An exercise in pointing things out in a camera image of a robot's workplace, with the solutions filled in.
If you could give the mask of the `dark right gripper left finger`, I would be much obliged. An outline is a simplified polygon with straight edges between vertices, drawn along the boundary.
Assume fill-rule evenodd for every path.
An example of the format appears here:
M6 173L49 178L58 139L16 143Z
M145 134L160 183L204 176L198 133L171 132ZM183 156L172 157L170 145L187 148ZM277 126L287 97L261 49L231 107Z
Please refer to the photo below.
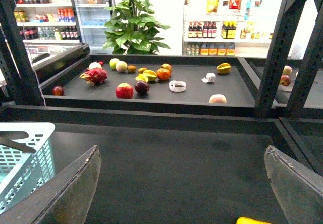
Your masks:
M29 197L1 214L1 223L85 223L101 168L98 146L74 162Z

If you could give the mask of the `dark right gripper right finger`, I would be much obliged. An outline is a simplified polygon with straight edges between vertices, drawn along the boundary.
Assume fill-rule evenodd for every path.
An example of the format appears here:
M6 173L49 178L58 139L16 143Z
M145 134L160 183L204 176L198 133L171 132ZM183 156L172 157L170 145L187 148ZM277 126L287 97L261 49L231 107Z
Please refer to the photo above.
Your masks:
M322 223L322 176L268 146L265 169L288 223Z

